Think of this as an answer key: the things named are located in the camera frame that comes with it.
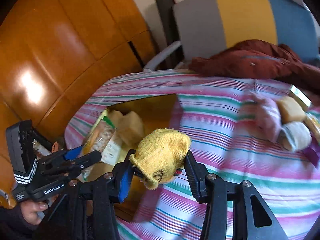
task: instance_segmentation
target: fingernail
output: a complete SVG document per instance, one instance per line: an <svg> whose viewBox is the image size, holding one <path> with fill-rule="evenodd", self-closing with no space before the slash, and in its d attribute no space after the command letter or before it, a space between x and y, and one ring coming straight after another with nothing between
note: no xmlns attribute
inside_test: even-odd
<svg viewBox="0 0 320 240"><path fill-rule="evenodd" d="M41 203L40 204L40 209L41 210L46 210L49 206L46 203Z"/></svg>

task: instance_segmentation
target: cardboard box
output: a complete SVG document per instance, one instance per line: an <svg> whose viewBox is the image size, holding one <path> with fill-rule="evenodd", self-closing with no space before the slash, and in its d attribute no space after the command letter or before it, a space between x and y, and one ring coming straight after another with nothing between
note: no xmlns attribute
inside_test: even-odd
<svg viewBox="0 0 320 240"><path fill-rule="evenodd" d="M141 98L119 103L108 106L101 113L100 117L91 128L87 138L97 126L99 121L113 110L120 111L123 115L129 113L130 111L136 112L143 120L145 135L148 135L155 129L159 128L172 128L178 130L183 115L183 109L176 94ZM127 145L123 144L118 162L122 162L124 160L129 149L130 148ZM110 164L96 163L89 177L87 178L87 181L96 180L106 172L111 172L112 169L113 166ZM114 204L116 216L126 221L133 221L135 212L146 191L147 189L144 184L140 182L140 178L133 176L128 197L123 203Z"/></svg>

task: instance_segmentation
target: yellow sponge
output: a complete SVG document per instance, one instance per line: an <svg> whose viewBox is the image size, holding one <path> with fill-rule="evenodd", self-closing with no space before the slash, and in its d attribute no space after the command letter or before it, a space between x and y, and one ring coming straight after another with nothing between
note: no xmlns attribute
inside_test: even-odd
<svg viewBox="0 0 320 240"><path fill-rule="evenodd" d="M301 122L305 118L302 107L292 97L285 96L277 101L283 124L289 122Z"/></svg>
<svg viewBox="0 0 320 240"><path fill-rule="evenodd" d="M130 161L144 175L142 181L148 189L156 189L159 183L172 179L175 171L183 166L190 148L188 135L173 129L157 129L138 145Z"/></svg>

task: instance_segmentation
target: striped bedsheet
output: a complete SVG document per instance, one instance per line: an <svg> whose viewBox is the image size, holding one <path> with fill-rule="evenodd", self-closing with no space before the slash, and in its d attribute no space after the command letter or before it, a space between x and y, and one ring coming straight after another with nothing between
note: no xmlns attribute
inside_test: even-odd
<svg viewBox="0 0 320 240"><path fill-rule="evenodd" d="M81 145L106 106L177 93L184 109L180 131L191 137L196 160L226 181L250 180L289 239L303 239L320 214L320 171L301 152L289 153L265 140L249 98L255 91L277 99L288 88L274 80L204 78L188 70L128 74L107 81L88 99L70 120L65 139L68 148ZM320 108L311 112L320 116ZM155 212L147 205L138 211L149 221L118 219L122 239L199 239L206 205L192 197L184 171L152 193L159 195ZM232 203L227 239L232 239Z"/></svg>

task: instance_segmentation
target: chair armrest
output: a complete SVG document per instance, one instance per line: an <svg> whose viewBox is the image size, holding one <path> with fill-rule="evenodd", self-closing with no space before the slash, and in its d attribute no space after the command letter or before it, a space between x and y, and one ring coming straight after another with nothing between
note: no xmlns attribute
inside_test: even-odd
<svg viewBox="0 0 320 240"><path fill-rule="evenodd" d="M143 71L153 71L156 67L163 62L171 53L181 46L181 41L175 41L171 43L168 47L162 50L160 53L155 55L143 68Z"/></svg>

